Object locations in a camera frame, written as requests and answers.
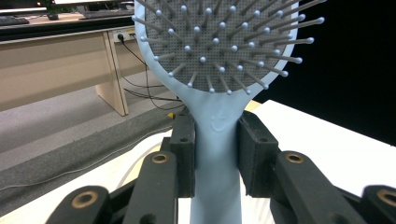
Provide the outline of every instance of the electrical wire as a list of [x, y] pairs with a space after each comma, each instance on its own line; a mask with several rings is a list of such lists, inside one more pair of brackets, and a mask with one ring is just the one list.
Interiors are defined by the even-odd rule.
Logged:
[[[137, 92], [137, 91], [131, 91], [131, 90], [128, 90], [128, 89], [124, 89], [125, 91], [127, 91], [128, 93], [130, 93], [130, 94], [132, 94], [132, 95], [135, 95], [135, 96], [137, 96], [137, 97], [142, 97], [142, 98], [146, 98], [146, 99], [148, 99], [149, 98], [149, 96], [148, 95], [146, 95], [146, 94], [143, 94], [143, 93], [140, 93], [140, 92]], [[162, 101], [176, 101], [176, 102], [181, 102], [180, 100], [178, 100], [178, 99], [169, 99], [169, 98], [162, 98], [162, 97], [158, 97], [158, 96], [152, 96], [151, 97], [152, 99], [154, 99], [154, 100], [162, 100]]]
[[[146, 88], [147, 86], [140, 86], [140, 85], [136, 85], [134, 83], [132, 83], [130, 80], [126, 79], [125, 77], [123, 77], [123, 79], [125, 81], [127, 81], [129, 84], [136, 86], [136, 87], [142, 87], [142, 88]], [[154, 86], [149, 86], [149, 88], [154, 88], [154, 87], [164, 87], [164, 85], [154, 85]]]
[[152, 135], [152, 134], [155, 134], [155, 133], [158, 133], [158, 132], [161, 132], [161, 131], [165, 131], [165, 130], [168, 131], [168, 130], [170, 130], [171, 128], [172, 128], [172, 126], [167, 126], [167, 127], [164, 127], [164, 128], [158, 129], [158, 130], [155, 130], [155, 131], [153, 131], [153, 132], [146, 133], [145, 135], [143, 135], [142, 137], [140, 137], [140, 138], [137, 139], [136, 141], [132, 142], [132, 143], [129, 144], [128, 146], [119, 148], [119, 149], [117, 149], [117, 150], [115, 150], [115, 151], [113, 151], [113, 152], [107, 154], [106, 156], [104, 156], [104, 157], [103, 157], [102, 159], [100, 159], [99, 161], [96, 161], [96, 162], [94, 162], [94, 163], [91, 163], [90, 165], [85, 166], [85, 167], [83, 167], [83, 168], [80, 168], [80, 169], [77, 169], [77, 170], [73, 170], [73, 171], [67, 171], [67, 172], [61, 173], [60, 175], [56, 175], [56, 176], [51, 177], [51, 178], [49, 178], [49, 179], [46, 179], [46, 180], [43, 180], [43, 181], [39, 181], [39, 182], [35, 182], [35, 183], [32, 183], [32, 184], [9, 185], [9, 186], [6, 186], [6, 187], [0, 189], [0, 192], [3, 191], [3, 190], [6, 190], [6, 189], [25, 188], [25, 187], [32, 187], [32, 186], [36, 186], [36, 185], [40, 185], [40, 184], [45, 184], [45, 183], [50, 182], [51, 180], [57, 179], [57, 178], [59, 178], [59, 177], [61, 177], [61, 176], [64, 176], [64, 175], [71, 175], [71, 174], [74, 174], [74, 173], [78, 173], [78, 172], [84, 171], [84, 170], [86, 170], [86, 169], [89, 169], [90, 167], [93, 167], [94, 165], [98, 164], [99, 162], [104, 161], [105, 159], [107, 159], [108, 157], [110, 157], [110, 156], [112, 156], [112, 155], [114, 155], [114, 154], [116, 154], [116, 153], [118, 153], [118, 152], [121, 152], [121, 151], [123, 151], [124, 149], [126, 149], [126, 148], [128, 148], [128, 147], [131, 147], [131, 146], [133, 146], [133, 145], [135, 145], [135, 144], [138, 144], [138, 143], [141, 142], [143, 139], [147, 138], [149, 135]]
[[[156, 100], [156, 99], [155, 99], [156, 97], [152, 97], [152, 96], [151, 96], [151, 93], [150, 93], [150, 91], [149, 91], [150, 86], [149, 86], [148, 65], [147, 65], [142, 59], [140, 59], [135, 53], [133, 53], [133, 52], [125, 45], [125, 41], [124, 41], [123, 39], [121, 39], [120, 41], [121, 41], [121, 44], [122, 44], [126, 49], [128, 49], [129, 52], [131, 52], [131, 53], [136, 57], [136, 59], [138, 59], [143, 65], [145, 65], [146, 88], [147, 88], [148, 95], [144, 95], [144, 96], [142, 96], [142, 97], [146, 97], [146, 96], [147, 96], [147, 97], [150, 99], [150, 101], [152, 102], [152, 104], [153, 104], [155, 107], [157, 107], [157, 108], [159, 108], [159, 109], [161, 109], [161, 110], [172, 110], [172, 109], [176, 109], [176, 108], [182, 107], [184, 104], [182, 104], [182, 105], [177, 105], [177, 106], [170, 107], [170, 108], [163, 108], [163, 107], [160, 107], [160, 106], [158, 106], [158, 105], [156, 105], [156, 104], [154, 103], [153, 99]], [[133, 95], [139, 94], [139, 93], [137, 93], [137, 92], [132, 92], [132, 91], [127, 91], [127, 92], [129, 92], [129, 93], [131, 93], [131, 94], [133, 94]], [[177, 99], [177, 100], [175, 100], [175, 99], [168, 99], [168, 100], [169, 100], [169, 101], [178, 101], [178, 102], [181, 102], [181, 101], [178, 100], [178, 99]]]

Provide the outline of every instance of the electrical socket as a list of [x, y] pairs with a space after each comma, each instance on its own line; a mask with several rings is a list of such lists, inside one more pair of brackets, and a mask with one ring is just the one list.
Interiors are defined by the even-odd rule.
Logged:
[[119, 40], [119, 35], [123, 35], [124, 41], [133, 40], [134, 39], [133, 34], [134, 34], [134, 28], [114, 30], [113, 31], [114, 43], [121, 42]]

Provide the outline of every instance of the desk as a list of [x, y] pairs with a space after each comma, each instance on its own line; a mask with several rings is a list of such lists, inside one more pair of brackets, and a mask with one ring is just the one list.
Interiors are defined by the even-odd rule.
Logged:
[[[81, 20], [61, 14], [0, 27], [0, 111], [95, 86], [122, 116], [129, 113], [122, 77], [145, 66], [114, 43], [114, 30], [134, 29], [129, 17]], [[141, 57], [135, 41], [126, 42]]]

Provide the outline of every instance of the light blue hairbrush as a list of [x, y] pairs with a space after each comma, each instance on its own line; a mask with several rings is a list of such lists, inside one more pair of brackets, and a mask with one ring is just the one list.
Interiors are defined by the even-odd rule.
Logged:
[[303, 9], [325, 0], [136, 0], [139, 48], [155, 76], [189, 108], [196, 122], [193, 224], [240, 224], [236, 124], [245, 106], [283, 71]]

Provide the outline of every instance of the table surface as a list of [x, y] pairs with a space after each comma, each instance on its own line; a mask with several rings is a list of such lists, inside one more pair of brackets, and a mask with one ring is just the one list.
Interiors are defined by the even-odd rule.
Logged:
[[[359, 196], [367, 185], [396, 188], [393, 176], [396, 166], [393, 162], [396, 157], [395, 147], [274, 101], [250, 106], [278, 140], [281, 150], [304, 153], [335, 186]], [[99, 185], [113, 191], [137, 177], [139, 159], [149, 151], [157, 150], [163, 137], [169, 135], [170, 133], [160, 133], [146, 138], [133, 150], [115, 160], [0, 217], [0, 222], [43, 223], [65, 195], [83, 186]], [[180, 207], [188, 208], [189, 205], [185, 203]]]

